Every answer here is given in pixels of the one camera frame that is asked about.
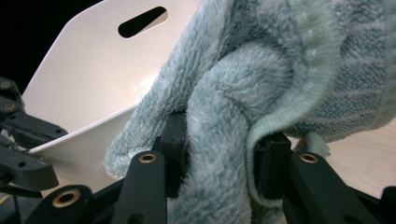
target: black background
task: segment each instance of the black background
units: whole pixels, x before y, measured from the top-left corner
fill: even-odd
[[[23,93],[64,25],[102,0],[1,1],[1,75]]]

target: light blue towel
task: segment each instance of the light blue towel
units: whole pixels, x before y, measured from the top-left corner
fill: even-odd
[[[270,133],[325,142],[396,114],[394,0],[205,0],[149,93],[109,147],[125,176],[167,116],[187,109],[190,165],[169,223],[275,223],[254,187],[253,149]]]

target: brass screw insert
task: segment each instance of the brass screw insert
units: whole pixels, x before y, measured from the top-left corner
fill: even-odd
[[[317,163],[319,160],[318,160],[318,158],[316,157],[316,156],[314,156],[314,155],[311,155],[311,154],[307,154],[307,153],[305,153],[305,154],[301,154],[300,155],[300,159],[302,160],[302,161],[305,161],[305,162],[308,162],[308,163]]]
[[[15,104],[9,103],[9,104],[4,105],[3,108],[4,108],[6,111],[11,111],[11,110],[15,109]]]
[[[64,208],[75,203],[80,196],[81,193],[78,189],[66,190],[53,199],[52,205],[57,208]]]
[[[10,86],[11,86],[11,83],[9,83],[9,82],[0,83],[0,88],[2,88],[2,89],[9,88]]]
[[[157,156],[151,153],[144,154],[139,157],[140,162],[142,163],[151,163],[155,160],[157,160]]]

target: terry cloth fabric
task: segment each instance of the terry cloth fabric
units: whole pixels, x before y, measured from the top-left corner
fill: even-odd
[[[394,0],[205,0],[106,152],[106,170],[125,176],[168,115],[187,109],[189,167],[168,222],[276,222],[280,202],[254,188],[256,143],[283,132],[325,155],[324,142],[391,121],[395,12]]]

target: white plastic basket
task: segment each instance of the white plastic basket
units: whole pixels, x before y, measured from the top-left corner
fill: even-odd
[[[102,160],[149,90],[201,0],[106,0],[69,21],[23,93],[26,112],[69,134],[32,153],[56,174],[97,191],[115,180]],[[164,22],[130,38],[119,26],[155,7]]]

